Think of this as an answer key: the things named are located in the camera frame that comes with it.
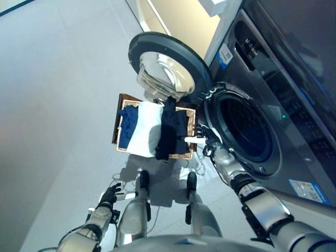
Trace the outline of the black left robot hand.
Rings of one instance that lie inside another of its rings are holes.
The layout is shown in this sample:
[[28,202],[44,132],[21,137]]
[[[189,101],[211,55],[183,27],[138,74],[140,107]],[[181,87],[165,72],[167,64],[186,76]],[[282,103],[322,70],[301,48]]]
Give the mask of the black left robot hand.
[[107,190],[101,195],[97,207],[107,207],[113,210],[113,205],[117,201],[131,200],[138,196],[138,192],[121,192],[121,183],[115,183],[109,186]]

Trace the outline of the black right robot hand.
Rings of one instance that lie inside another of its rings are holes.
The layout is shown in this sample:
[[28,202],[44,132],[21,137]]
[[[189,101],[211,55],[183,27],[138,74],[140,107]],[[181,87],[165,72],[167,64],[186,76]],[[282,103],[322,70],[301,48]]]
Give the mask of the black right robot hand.
[[223,149],[223,144],[219,137],[208,126],[198,124],[196,127],[196,136],[185,136],[182,140],[186,143],[203,144],[203,155],[211,157],[218,149]]

